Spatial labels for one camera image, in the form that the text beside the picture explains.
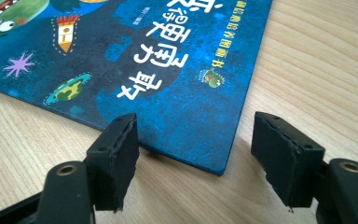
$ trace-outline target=wooden table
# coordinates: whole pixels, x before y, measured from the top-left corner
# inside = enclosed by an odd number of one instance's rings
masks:
[[[141,149],[122,213],[97,223],[315,223],[288,212],[251,155],[256,110],[278,115],[358,161],[358,1],[275,0],[226,173]],[[0,94],[0,210],[43,188],[47,171],[83,160],[100,132]]]

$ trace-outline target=blue book cover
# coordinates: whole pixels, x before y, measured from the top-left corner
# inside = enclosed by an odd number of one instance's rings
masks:
[[[0,92],[222,175],[272,0],[0,0]]]

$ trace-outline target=cartoon illustration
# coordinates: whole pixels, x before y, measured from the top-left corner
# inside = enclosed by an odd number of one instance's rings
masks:
[[[58,44],[63,51],[68,52],[74,39],[75,23],[79,19],[78,15],[69,17],[59,17],[58,23]]]
[[[48,6],[48,0],[0,0],[0,36],[31,21]]]
[[[58,101],[70,101],[78,96],[83,91],[83,85],[91,78],[90,73],[85,73],[79,77],[72,78],[61,84],[50,96],[43,102],[45,105],[50,105]]]
[[[220,74],[215,73],[213,68],[210,68],[209,70],[201,70],[199,80],[208,83],[212,88],[216,88],[225,83],[225,78]]]
[[[8,66],[8,67],[4,67],[4,70],[11,70],[11,71],[6,75],[6,77],[10,77],[11,74],[13,74],[14,72],[16,73],[14,75],[14,78],[19,77],[20,71],[24,71],[24,72],[28,73],[29,71],[27,69],[27,66],[34,65],[34,63],[29,62],[29,60],[31,59],[31,57],[33,55],[34,54],[31,53],[24,59],[25,53],[22,53],[21,57],[18,60],[9,59],[9,61],[12,63],[12,65]]]

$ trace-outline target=table surface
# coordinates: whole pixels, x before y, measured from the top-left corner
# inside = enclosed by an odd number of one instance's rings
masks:
[[[274,0],[226,173],[141,149],[124,211],[97,223],[315,223],[317,202],[288,212],[251,155],[255,111],[324,146],[325,161],[358,161],[358,1]],[[99,134],[0,93],[0,210],[82,161]]]

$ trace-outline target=purple star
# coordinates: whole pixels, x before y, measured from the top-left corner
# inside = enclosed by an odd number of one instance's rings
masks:
[[[32,56],[33,53],[28,55],[27,58],[24,59],[25,53],[22,53],[21,57],[18,60],[9,59],[9,61],[13,63],[13,65],[4,68],[5,70],[11,69],[11,71],[7,74],[6,77],[10,77],[11,74],[13,74],[14,72],[16,72],[15,78],[19,77],[20,71],[28,73],[29,71],[27,69],[27,66],[34,65],[34,63],[28,63],[28,60]]]

